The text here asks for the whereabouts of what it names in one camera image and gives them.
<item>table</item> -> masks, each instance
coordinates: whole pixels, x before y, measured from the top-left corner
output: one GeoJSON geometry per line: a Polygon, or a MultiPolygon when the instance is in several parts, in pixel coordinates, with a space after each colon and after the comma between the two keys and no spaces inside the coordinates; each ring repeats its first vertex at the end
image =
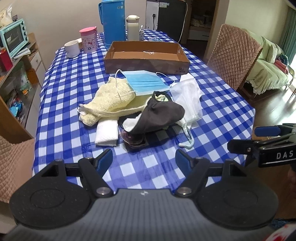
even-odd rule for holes
{"type": "MultiPolygon", "coordinates": [[[[145,31],[145,39],[158,37],[173,42],[166,34],[145,31]]],[[[55,159],[66,163],[77,162],[82,157],[96,157],[105,147],[95,146],[96,125],[85,126],[78,121],[77,107],[88,103],[100,85],[107,82],[110,74],[104,71],[104,35],[99,34],[99,49],[92,54],[81,53],[78,57],[66,57],[64,47],[56,52],[46,72],[41,90],[38,119],[34,173],[55,159]]],[[[183,48],[190,60],[192,74],[202,92],[203,119],[192,128],[195,144],[185,151],[192,157],[203,156],[214,162],[233,158],[244,163],[243,155],[230,154],[227,142],[230,139],[251,137],[255,110],[198,57],[183,48]]],[[[178,81],[181,76],[170,76],[178,81]]],[[[176,189],[184,175],[175,163],[178,143],[187,141],[181,127],[175,125],[147,135],[148,146],[127,152],[121,138],[113,151],[113,163],[103,179],[113,189],[118,188],[170,188],[176,189]]],[[[208,184],[219,178],[208,179],[208,184]]],[[[69,181],[81,185],[80,179],[69,181]]]]}

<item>blue thermos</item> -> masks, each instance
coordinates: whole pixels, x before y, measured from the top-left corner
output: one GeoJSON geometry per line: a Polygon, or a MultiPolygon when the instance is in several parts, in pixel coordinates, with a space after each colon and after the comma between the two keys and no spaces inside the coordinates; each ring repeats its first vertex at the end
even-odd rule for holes
{"type": "Polygon", "coordinates": [[[102,0],[99,4],[101,23],[104,28],[105,47],[113,41],[126,40],[126,17],[124,0],[102,0]]]}

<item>brown box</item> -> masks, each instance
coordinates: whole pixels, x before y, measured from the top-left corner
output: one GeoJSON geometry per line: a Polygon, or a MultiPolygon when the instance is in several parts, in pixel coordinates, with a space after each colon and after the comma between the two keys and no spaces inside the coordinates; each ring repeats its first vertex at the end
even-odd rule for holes
{"type": "Polygon", "coordinates": [[[147,70],[164,74],[187,74],[190,62],[177,43],[114,41],[105,58],[106,73],[147,70]]]}

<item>blue face mask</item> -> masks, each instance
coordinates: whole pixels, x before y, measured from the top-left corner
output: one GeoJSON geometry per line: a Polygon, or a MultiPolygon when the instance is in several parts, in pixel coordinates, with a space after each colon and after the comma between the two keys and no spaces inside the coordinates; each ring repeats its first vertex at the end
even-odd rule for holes
{"type": "Polygon", "coordinates": [[[167,91],[170,88],[156,75],[156,73],[146,70],[121,71],[119,69],[115,74],[115,78],[119,71],[126,77],[129,85],[137,96],[150,95],[153,94],[154,91],[167,91]]]}

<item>green curtain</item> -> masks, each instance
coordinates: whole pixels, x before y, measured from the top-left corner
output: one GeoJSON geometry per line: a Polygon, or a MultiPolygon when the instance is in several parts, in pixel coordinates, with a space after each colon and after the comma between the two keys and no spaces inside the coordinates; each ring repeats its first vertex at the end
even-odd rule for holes
{"type": "Polygon", "coordinates": [[[296,54],[296,11],[288,8],[286,24],[279,45],[287,55],[289,63],[292,63],[296,54]]]}

